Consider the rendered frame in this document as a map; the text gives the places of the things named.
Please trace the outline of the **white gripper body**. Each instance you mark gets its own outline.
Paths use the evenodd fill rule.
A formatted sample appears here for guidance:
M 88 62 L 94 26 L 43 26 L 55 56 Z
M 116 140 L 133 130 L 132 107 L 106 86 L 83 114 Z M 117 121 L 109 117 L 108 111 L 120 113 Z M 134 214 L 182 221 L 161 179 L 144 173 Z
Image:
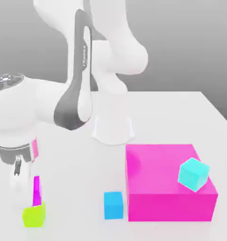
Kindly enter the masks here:
M 31 167 L 31 162 L 22 162 L 20 174 L 15 172 L 15 164 L 10 170 L 10 198 L 13 206 L 30 206 L 32 204 Z

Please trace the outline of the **small magenta cube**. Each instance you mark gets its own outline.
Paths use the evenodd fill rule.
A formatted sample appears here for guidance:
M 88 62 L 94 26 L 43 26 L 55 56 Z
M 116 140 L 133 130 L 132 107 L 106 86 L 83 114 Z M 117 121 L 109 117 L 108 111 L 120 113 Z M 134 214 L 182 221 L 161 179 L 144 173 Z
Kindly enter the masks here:
M 33 200 L 32 205 L 38 206 L 42 204 L 40 177 L 35 176 L 33 181 Z

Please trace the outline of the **small yellow-green cube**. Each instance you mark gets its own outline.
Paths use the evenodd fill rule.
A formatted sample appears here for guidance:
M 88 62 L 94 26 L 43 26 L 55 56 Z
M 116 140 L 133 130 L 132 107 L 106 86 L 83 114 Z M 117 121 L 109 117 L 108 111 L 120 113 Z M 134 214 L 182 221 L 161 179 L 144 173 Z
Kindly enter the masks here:
M 46 206 L 43 201 L 41 205 L 27 207 L 23 210 L 22 219 L 25 227 L 42 227 L 46 218 Z

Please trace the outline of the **small blue cube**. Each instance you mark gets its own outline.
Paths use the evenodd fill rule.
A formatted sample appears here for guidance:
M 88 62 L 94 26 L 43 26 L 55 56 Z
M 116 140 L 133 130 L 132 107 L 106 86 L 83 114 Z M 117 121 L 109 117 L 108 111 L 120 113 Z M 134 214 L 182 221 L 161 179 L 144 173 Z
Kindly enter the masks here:
M 121 192 L 105 192 L 104 193 L 104 218 L 123 219 L 124 205 Z

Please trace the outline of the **small cyan cube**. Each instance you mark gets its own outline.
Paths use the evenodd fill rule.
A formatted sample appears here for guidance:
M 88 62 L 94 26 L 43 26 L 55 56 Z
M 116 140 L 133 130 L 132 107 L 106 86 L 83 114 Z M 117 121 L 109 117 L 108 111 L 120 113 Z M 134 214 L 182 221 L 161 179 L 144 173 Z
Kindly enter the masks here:
M 191 157 L 180 165 L 178 183 L 198 192 L 208 180 L 210 166 Z

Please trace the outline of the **large magenta box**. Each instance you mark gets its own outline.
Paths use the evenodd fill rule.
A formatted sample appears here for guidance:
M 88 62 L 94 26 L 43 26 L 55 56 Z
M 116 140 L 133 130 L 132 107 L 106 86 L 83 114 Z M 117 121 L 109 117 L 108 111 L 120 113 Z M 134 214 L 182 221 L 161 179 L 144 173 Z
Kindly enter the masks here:
M 129 221 L 211 221 L 218 193 L 210 178 L 196 193 L 178 183 L 180 165 L 191 157 L 200 161 L 188 144 L 126 145 Z

